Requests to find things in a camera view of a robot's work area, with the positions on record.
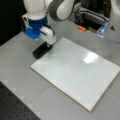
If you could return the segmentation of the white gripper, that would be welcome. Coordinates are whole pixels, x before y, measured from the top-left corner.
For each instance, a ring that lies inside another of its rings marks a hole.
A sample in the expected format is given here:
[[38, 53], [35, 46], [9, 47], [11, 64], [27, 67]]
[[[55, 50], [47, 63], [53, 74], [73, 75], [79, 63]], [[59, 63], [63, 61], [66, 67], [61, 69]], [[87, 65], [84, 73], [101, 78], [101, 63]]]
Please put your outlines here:
[[[22, 19], [24, 21], [24, 25], [25, 25], [25, 30], [29, 27], [28, 25], [28, 16], [26, 14], [24, 14], [22, 16]], [[39, 38], [41, 38], [43, 41], [45, 41], [48, 45], [53, 45], [56, 42], [56, 35], [54, 30], [48, 25], [48, 21], [45, 25], [42, 26], [42, 28], [40, 29], [40, 36]]]

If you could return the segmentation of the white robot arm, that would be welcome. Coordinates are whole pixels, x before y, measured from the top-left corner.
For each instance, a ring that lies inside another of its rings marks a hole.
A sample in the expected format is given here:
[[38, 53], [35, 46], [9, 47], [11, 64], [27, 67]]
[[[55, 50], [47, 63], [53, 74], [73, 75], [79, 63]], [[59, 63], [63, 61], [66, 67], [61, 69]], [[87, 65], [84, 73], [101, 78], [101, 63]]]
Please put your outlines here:
[[48, 25], [47, 16], [54, 21], [68, 19], [77, 0], [23, 0], [26, 13], [22, 16], [24, 33], [32, 39], [41, 38], [49, 45], [56, 42], [54, 30]]

